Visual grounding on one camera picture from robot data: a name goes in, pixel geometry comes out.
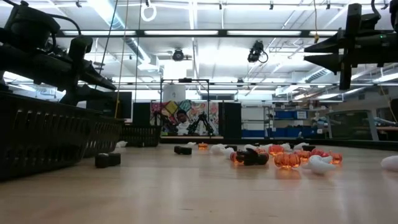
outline colorful poster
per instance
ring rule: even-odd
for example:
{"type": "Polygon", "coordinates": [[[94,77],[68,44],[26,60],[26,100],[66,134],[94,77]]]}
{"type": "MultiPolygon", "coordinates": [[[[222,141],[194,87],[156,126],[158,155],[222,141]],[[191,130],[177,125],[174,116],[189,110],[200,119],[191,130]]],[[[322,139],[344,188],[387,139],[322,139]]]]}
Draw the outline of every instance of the colorful poster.
{"type": "Polygon", "coordinates": [[[164,136],[208,136],[218,135],[218,103],[184,100],[152,103],[151,125],[160,125],[164,136]]]}

